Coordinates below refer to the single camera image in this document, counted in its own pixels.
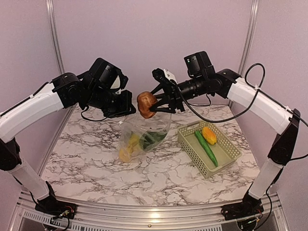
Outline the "green white bok choy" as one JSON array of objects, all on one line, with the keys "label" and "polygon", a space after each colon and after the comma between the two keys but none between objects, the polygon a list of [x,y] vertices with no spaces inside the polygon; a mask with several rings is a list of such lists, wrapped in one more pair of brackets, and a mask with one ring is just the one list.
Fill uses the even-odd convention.
[{"label": "green white bok choy", "polygon": [[147,131],[139,140],[140,147],[143,151],[152,150],[166,137],[166,135],[167,133],[164,131]]}]

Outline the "clear zip top bag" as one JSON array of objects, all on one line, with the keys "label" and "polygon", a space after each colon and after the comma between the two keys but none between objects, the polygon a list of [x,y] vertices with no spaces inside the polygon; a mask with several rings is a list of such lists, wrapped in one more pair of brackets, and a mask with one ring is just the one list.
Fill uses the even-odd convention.
[{"label": "clear zip top bag", "polygon": [[130,162],[153,150],[167,136],[171,118],[171,114],[161,112],[148,119],[140,114],[126,116],[119,122],[121,135],[117,148],[118,160]]}]

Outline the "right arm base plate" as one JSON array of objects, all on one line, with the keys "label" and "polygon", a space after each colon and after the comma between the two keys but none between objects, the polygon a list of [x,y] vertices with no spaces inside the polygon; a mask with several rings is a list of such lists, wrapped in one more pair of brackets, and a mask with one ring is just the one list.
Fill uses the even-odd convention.
[{"label": "right arm base plate", "polygon": [[221,214],[224,216],[225,220],[245,218],[263,212],[264,208],[261,203],[252,206],[250,203],[239,202],[223,205],[221,208]]}]

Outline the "brown bread bun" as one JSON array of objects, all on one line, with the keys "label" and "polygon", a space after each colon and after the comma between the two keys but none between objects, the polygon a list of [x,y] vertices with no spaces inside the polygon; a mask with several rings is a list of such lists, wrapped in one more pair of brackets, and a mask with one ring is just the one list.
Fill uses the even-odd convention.
[{"label": "brown bread bun", "polygon": [[149,119],[155,115],[155,112],[151,112],[150,108],[157,103],[157,98],[150,92],[144,91],[137,97],[137,105],[140,115]]}]

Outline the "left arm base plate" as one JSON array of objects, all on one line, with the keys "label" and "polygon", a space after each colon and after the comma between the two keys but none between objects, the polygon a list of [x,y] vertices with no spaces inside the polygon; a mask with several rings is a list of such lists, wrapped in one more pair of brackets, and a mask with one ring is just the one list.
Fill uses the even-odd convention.
[{"label": "left arm base plate", "polygon": [[65,218],[73,219],[77,210],[77,205],[74,203],[57,201],[56,204],[44,205],[43,203],[36,203],[35,209],[37,211],[53,215],[54,217],[60,217],[65,211],[69,211],[67,215],[63,215]]}]

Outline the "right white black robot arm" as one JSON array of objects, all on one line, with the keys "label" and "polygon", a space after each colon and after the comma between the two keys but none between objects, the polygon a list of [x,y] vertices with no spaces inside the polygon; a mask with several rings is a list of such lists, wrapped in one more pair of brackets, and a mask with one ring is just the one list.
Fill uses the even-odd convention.
[{"label": "right white black robot arm", "polygon": [[150,107],[152,112],[175,113],[184,111],[189,99],[204,94],[218,94],[251,111],[277,133],[273,145],[257,178],[239,203],[224,205],[221,209],[226,220],[254,215],[262,211],[261,197],[268,192],[281,175],[283,168],[291,161],[299,124],[300,112],[277,102],[261,90],[261,86],[253,86],[245,77],[241,77],[230,69],[215,71],[207,53],[200,51],[184,58],[190,80],[177,83],[173,74],[165,69],[152,71],[158,86],[152,94],[158,102]]}]

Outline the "yellow lemon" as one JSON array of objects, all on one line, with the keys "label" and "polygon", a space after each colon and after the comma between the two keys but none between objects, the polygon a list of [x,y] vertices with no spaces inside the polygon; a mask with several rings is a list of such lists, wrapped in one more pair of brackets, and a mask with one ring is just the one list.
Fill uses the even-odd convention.
[{"label": "yellow lemon", "polygon": [[136,133],[132,133],[128,141],[128,145],[134,147],[137,144],[139,144],[139,140],[140,140],[139,135],[137,135]]},{"label": "yellow lemon", "polygon": [[136,158],[136,149],[132,146],[121,147],[119,149],[119,160],[122,162],[130,162]]}]

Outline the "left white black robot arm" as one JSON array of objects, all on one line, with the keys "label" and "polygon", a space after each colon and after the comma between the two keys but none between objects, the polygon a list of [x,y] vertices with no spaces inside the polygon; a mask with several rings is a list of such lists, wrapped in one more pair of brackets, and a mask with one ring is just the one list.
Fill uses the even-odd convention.
[{"label": "left white black robot arm", "polygon": [[121,71],[114,74],[93,74],[86,71],[78,76],[65,73],[44,83],[28,96],[0,115],[0,168],[9,172],[36,198],[36,210],[55,215],[67,205],[56,199],[51,185],[43,181],[33,168],[20,157],[15,136],[43,117],[76,104],[83,112],[98,108],[104,118],[134,114],[132,93],[125,89],[128,77]]}]

